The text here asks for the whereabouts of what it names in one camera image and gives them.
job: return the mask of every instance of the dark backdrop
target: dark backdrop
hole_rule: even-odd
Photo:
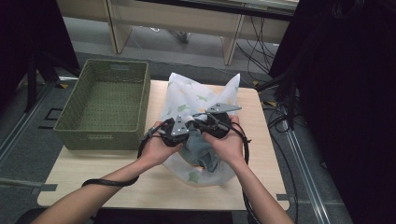
[[[56,0],[0,1],[0,111],[26,74],[29,57],[39,51],[78,68]]]
[[[355,223],[390,223],[396,211],[394,22],[388,7],[365,1],[357,19],[328,27],[313,61],[295,79],[304,116]],[[273,77],[305,38],[298,24],[289,28]]]

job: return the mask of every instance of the woven basket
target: woven basket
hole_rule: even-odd
[[[54,131],[68,149],[138,150],[149,81],[148,63],[88,60]]]

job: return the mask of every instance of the white plastic bag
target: white plastic bag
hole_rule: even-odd
[[[215,103],[235,105],[239,80],[240,75],[238,74],[217,95],[205,85],[172,73],[169,77],[161,120],[176,119],[180,115],[187,121],[192,115],[205,112]],[[209,173],[203,167],[189,164],[179,153],[173,154],[163,165],[182,181],[198,186],[223,185],[235,176],[231,167],[224,161],[220,161],[217,169],[213,173]]]

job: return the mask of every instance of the object in bag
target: object in bag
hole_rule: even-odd
[[[181,116],[177,116],[176,120],[170,119],[170,123],[163,128],[161,137],[168,147],[175,147],[189,138],[189,130]]]
[[[169,77],[161,120],[181,116],[189,129],[189,136],[192,134],[192,127],[188,122],[191,120],[205,125],[195,126],[194,132],[208,132],[217,138],[225,136],[228,130],[217,125],[219,118],[216,117],[225,116],[227,119],[228,114],[220,115],[221,113],[216,111],[216,105],[235,105],[239,79],[238,74],[227,83],[222,92],[214,92],[206,85],[173,73]],[[207,142],[199,133],[193,134],[190,142],[186,142],[179,153],[173,154],[163,165],[187,184],[216,186],[227,183],[235,176],[231,167],[219,159],[214,149],[206,145]]]

